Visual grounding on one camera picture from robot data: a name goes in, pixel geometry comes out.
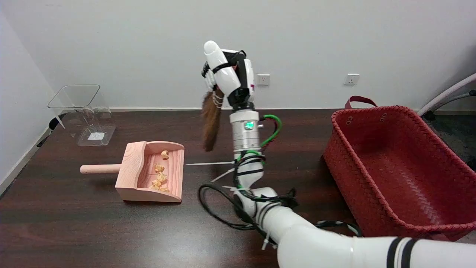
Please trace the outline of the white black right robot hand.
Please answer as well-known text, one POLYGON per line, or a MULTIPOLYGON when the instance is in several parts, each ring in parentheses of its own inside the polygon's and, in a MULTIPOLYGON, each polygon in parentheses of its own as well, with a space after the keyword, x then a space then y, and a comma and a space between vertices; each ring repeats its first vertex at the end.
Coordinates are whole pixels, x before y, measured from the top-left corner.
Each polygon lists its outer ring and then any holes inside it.
POLYGON ((253 114, 254 81, 252 64, 245 51, 221 49, 215 41, 207 41, 203 46, 206 62, 201 76, 208 88, 202 110, 207 106, 221 109, 227 100, 234 113, 253 114))

